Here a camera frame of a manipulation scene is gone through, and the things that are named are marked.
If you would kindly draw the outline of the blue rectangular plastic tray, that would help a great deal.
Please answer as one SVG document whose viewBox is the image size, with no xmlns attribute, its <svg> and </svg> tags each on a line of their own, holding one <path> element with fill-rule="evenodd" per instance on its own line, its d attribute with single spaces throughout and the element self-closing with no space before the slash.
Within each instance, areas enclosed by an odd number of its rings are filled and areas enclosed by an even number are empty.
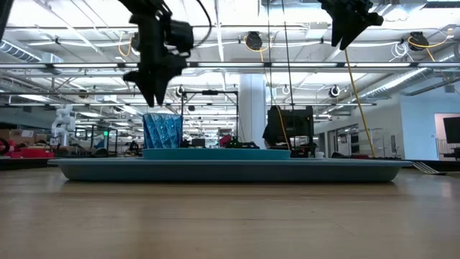
<svg viewBox="0 0 460 259">
<path fill-rule="evenodd" d="M 134 182 L 389 182 L 405 160 L 146 160 L 143 158 L 61 158 L 49 160 L 72 181 Z"/>
</svg>

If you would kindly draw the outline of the long ceiling light bar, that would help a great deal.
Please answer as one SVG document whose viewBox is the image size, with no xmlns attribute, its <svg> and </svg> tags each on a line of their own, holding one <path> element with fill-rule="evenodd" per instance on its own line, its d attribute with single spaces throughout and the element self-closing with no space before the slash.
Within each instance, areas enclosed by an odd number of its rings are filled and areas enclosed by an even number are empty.
<svg viewBox="0 0 460 259">
<path fill-rule="evenodd" d="M 432 68 L 432 67 L 447 67 L 450 66 L 448 63 L 443 62 L 411 62 L 411 63 L 350 63 L 351 67 L 364 67 L 364 68 L 406 68 L 406 67 L 420 67 L 420 68 Z M 137 63 L 0 63 L 0 68 L 14 69 L 14 68 L 136 68 Z M 284 68 L 284 67 L 295 67 L 295 68 L 343 68 L 348 66 L 348 63 L 212 63 L 212 62 L 191 62 L 186 63 L 185 67 L 188 68 Z"/>
</svg>

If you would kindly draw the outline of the white building column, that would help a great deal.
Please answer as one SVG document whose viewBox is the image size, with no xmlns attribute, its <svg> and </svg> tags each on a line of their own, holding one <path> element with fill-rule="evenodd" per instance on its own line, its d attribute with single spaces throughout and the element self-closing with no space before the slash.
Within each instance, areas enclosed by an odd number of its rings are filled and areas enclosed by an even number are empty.
<svg viewBox="0 0 460 259">
<path fill-rule="evenodd" d="M 239 135 L 243 142 L 253 142 L 265 149 L 263 133 L 266 127 L 266 82 L 262 74 L 240 75 Z"/>
</svg>

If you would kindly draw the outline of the brown cardboard box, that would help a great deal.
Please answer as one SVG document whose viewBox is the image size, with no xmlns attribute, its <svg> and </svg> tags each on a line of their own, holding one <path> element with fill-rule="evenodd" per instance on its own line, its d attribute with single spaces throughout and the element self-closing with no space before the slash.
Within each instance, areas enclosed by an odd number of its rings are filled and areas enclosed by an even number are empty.
<svg viewBox="0 0 460 259">
<path fill-rule="evenodd" d="M 33 145 L 35 143 L 35 133 L 31 130 L 23 129 L 0 129 L 0 138 L 12 141 L 15 145 Z"/>
</svg>

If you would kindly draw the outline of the translucent blue faceted cup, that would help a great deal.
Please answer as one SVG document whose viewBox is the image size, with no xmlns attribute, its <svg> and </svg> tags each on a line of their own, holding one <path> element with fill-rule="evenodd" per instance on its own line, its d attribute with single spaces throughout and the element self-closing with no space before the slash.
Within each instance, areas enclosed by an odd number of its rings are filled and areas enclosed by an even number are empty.
<svg viewBox="0 0 460 259">
<path fill-rule="evenodd" d="M 144 148 L 179 148 L 183 133 L 183 118 L 178 114 L 147 113 L 142 117 Z"/>
</svg>

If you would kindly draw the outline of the black background frame rig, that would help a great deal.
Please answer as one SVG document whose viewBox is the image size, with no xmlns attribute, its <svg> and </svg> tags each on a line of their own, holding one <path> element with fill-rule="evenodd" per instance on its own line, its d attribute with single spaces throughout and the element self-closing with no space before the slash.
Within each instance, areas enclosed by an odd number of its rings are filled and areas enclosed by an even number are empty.
<svg viewBox="0 0 460 259">
<path fill-rule="evenodd" d="M 229 135 L 236 136 L 238 91 L 184 90 L 179 99 L 183 140 L 197 147 L 222 148 Z"/>
</svg>

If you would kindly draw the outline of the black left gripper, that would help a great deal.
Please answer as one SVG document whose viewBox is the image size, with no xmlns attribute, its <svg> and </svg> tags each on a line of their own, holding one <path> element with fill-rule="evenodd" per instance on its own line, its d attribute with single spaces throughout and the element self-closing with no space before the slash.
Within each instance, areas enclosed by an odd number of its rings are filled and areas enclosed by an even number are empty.
<svg viewBox="0 0 460 259">
<path fill-rule="evenodd" d="M 155 105 L 155 97 L 157 103 L 163 105 L 170 80 L 180 76 L 183 69 L 187 68 L 186 59 L 167 43 L 172 20 L 169 14 L 161 17 L 134 14 L 129 20 L 138 26 L 137 50 L 140 52 L 140 62 L 138 70 L 125 73 L 123 80 L 136 84 L 149 107 Z M 155 88 L 148 75 L 156 75 Z"/>
</svg>

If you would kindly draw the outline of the silver ventilation duct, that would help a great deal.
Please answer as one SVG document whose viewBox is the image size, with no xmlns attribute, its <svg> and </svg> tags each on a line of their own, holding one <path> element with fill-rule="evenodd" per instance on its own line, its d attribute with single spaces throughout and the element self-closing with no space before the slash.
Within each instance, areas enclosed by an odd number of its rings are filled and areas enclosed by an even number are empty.
<svg viewBox="0 0 460 259">
<path fill-rule="evenodd" d="M 16 40 L 3 38 L 0 42 L 0 69 L 39 70 L 60 75 L 62 71 L 55 64 L 62 62 L 55 54 L 34 50 Z"/>
</svg>

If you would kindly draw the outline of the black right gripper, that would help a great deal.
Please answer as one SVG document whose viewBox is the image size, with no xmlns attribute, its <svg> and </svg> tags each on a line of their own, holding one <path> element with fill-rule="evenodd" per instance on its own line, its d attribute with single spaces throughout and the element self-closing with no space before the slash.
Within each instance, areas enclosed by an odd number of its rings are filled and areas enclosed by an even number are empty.
<svg viewBox="0 0 460 259">
<path fill-rule="evenodd" d="M 332 15 L 331 45 L 345 50 L 363 31 L 371 26 L 382 26 L 384 18 L 378 13 L 367 13 L 370 0 L 318 0 L 321 8 Z"/>
</svg>

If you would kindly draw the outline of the metal fork orange handle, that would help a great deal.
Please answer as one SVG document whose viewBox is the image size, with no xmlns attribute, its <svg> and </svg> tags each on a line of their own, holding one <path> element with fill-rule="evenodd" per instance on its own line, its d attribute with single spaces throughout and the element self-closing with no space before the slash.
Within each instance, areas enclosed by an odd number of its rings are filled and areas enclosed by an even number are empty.
<svg viewBox="0 0 460 259">
<path fill-rule="evenodd" d="M 432 167 L 426 165 L 423 162 L 420 161 L 413 161 L 413 166 L 421 171 L 422 173 L 430 174 L 430 175 L 437 175 L 437 176 L 444 176 L 446 173 L 439 172 Z"/>
</svg>

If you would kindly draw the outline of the black wall screen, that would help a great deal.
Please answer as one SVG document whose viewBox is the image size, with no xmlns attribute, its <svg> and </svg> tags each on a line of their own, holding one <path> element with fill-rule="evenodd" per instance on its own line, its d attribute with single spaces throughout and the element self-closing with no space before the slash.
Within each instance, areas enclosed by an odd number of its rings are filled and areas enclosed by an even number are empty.
<svg viewBox="0 0 460 259">
<path fill-rule="evenodd" d="M 460 144 L 460 117 L 443 118 L 446 141 L 449 144 Z"/>
</svg>

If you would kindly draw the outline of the red bin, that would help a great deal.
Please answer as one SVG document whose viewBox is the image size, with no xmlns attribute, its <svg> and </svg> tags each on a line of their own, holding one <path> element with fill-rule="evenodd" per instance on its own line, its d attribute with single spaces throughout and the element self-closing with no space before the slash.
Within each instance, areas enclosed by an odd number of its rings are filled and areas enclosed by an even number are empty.
<svg viewBox="0 0 460 259">
<path fill-rule="evenodd" d="M 54 158 L 55 154 L 45 149 L 23 148 L 8 153 L 10 158 Z"/>
</svg>

